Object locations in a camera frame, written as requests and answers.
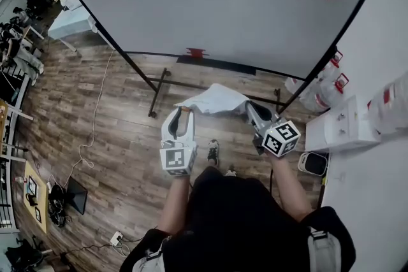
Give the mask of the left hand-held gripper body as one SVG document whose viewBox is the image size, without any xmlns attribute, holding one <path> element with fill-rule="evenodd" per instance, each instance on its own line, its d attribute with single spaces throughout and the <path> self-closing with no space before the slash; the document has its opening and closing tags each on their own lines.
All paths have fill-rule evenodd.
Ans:
<svg viewBox="0 0 408 272">
<path fill-rule="evenodd" d="M 162 139 L 161 167 L 170 176 L 189 176 L 197 156 L 197 143 L 193 137 Z"/>
</svg>

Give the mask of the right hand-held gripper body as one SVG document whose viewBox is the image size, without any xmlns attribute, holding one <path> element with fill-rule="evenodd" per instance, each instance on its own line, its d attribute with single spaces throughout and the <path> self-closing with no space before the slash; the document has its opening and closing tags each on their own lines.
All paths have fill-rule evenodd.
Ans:
<svg viewBox="0 0 408 272">
<path fill-rule="evenodd" d="M 270 152 L 276 157 L 282 157 L 295 149 L 300 136 L 292 121 L 273 123 L 261 134 L 255 135 L 253 144 L 260 155 Z"/>
</svg>

